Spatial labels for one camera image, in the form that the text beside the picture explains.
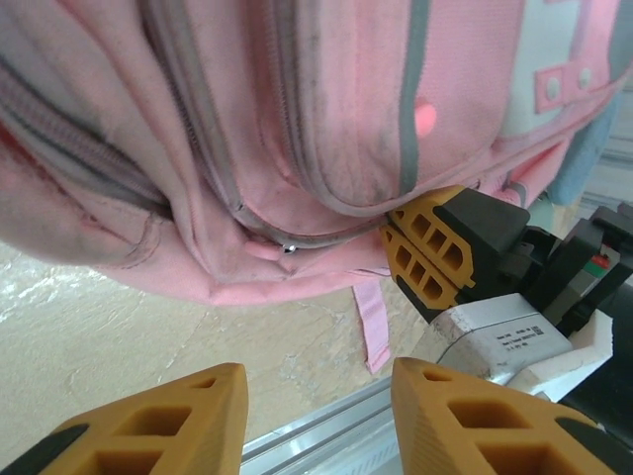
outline zipper track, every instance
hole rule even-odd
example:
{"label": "zipper track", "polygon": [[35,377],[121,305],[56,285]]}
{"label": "zipper track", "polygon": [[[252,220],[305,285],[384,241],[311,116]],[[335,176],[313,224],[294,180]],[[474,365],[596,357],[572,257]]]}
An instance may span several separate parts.
{"label": "zipper track", "polygon": [[67,158],[62,163],[59,154],[54,157],[37,154],[38,160],[67,178],[161,216],[170,215],[166,197],[131,159],[94,132],[56,110],[0,56],[2,111],[18,125],[8,125],[17,137],[27,144],[35,139]]}
{"label": "zipper track", "polygon": [[[274,6],[267,7],[269,7],[267,14],[274,13],[274,10],[271,10]],[[238,187],[228,161],[229,150],[218,119],[214,98],[205,82],[199,59],[192,56],[192,51],[196,50],[196,46],[190,33],[186,8],[179,2],[169,0],[143,0],[140,2],[140,10],[154,54],[161,62],[170,87],[174,91],[174,98],[178,103],[177,107],[189,134],[191,148],[201,173],[219,200],[245,228],[288,249],[292,247],[320,248],[361,236],[382,222],[382,217],[379,217],[353,230],[321,236],[303,236],[271,226],[244,205],[239,191],[234,191],[238,190]],[[273,35],[270,34],[269,30],[267,32],[268,46],[273,47],[276,37],[274,32]],[[281,57],[277,59],[269,57],[269,59],[279,60],[277,65],[282,64]],[[281,116],[288,117],[290,121],[292,115],[284,106],[286,94],[283,87],[280,83],[281,98],[278,97],[278,99],[283,109]],[[293,141],[292,135],[286,137],[288,150],[292,150],[291,142]]]}

